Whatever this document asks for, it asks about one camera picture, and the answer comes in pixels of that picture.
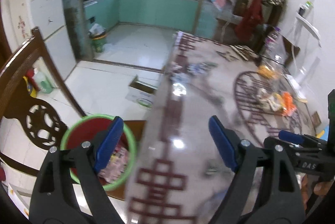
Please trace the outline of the person's right hand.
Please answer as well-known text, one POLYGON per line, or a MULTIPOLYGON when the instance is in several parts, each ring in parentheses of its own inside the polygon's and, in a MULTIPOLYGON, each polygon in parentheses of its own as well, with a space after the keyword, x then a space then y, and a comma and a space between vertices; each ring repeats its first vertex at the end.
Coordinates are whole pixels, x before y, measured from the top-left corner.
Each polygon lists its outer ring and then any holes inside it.
POLYGON ((333 180, 329 182, 310 183, 308 181, 308 175, 305 174, 301 180, 300 190, 304 209, 307 210, 307 202, 310 198, 310 193, 314 193, 317 196, 326 196, 333 183, 333 180))

